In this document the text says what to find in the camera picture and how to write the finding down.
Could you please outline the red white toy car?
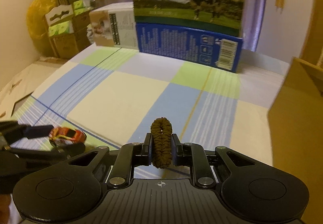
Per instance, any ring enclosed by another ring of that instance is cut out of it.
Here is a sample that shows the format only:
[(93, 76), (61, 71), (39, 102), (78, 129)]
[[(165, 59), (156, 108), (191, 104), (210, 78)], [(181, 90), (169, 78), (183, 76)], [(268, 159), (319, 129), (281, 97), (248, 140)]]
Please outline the red white toy car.
[(54, 147), (84, 143), (85, 141), (86, 134), (76, 129), (56, 127), (49, 133), (49, 142)]

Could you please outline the brown hair scrunchie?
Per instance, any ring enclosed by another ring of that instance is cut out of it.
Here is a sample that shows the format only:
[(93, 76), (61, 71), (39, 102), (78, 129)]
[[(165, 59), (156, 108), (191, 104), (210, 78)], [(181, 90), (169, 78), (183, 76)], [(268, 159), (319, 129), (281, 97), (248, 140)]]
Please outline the brown hair scrunchie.
[(165, 169), (172, 162), (170, 121), (165, 117), (155, 119), (151, 124), (151, 135), (153, 138), (152, 164), (156, 168)]

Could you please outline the checkered bed sheet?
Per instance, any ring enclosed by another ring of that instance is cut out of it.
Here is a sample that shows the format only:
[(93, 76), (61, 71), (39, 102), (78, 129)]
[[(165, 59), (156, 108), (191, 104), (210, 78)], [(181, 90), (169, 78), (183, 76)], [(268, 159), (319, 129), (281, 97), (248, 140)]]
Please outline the checkered bed sheet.
[(151, 123), (167, 118), (182, 142), (207, 150), (227, 146), (273, 163), (267, 113), (287, 63), (243, 52), (235, 73), (192, 62), (91, 45), (50, 70), (41, 61), (26, 68), (15, 91), (26, 101), (12, 119), (69, 127), (86, 133), (88, 149), (115, 150), (142, 142)]

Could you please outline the blue carton box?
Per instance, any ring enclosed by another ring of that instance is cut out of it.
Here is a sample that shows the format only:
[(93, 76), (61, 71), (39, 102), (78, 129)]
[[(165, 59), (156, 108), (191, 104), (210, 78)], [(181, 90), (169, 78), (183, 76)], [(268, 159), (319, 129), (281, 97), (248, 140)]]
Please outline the blue carton box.
[(182, 26), (137, 23), (140, 52), (236, 72), (242, 39)]

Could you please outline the brown cardboard box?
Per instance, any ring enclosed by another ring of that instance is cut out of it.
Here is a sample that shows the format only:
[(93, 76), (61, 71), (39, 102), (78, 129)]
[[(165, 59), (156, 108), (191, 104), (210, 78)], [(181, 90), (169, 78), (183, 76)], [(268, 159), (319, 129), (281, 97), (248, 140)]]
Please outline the brown cardboard box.
[(268, 111), (273, 165), (309, 189), (305, 223), (322, 223), (322, 69), (293, 58)]

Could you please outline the yellow plastic bag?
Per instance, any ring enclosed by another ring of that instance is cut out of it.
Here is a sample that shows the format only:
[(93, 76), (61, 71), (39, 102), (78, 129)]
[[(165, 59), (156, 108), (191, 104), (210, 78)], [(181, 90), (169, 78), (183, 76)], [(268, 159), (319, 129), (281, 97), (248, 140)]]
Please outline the yellow plastic bag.
[(57, 6), (56, 0), (34, 0), (26, 13), (26, 25), (37, 52), (42, 56), (54, 56), (48, 37), (45, 15)]

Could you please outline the cardboard box with tissues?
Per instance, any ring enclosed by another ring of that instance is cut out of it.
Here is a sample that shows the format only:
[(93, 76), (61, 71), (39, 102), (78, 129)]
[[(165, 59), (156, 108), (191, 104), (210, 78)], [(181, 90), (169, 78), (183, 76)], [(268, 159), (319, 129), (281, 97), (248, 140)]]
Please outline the cardboard box with tissues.
[(55, 57), (71, 59), (90, 46), (87, 27), (92, 0), (78, 0), (71, 5), (60, 5), (45, 15), (49, 42)]

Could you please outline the beige product box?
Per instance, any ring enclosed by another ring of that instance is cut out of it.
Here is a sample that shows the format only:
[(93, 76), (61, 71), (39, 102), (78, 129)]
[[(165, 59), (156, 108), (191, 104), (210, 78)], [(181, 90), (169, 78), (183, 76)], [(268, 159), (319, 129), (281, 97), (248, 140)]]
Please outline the beige product box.
[(137, 49), (132, 2), (113, 3), (89, 13), (92, 40), (97, 46)]

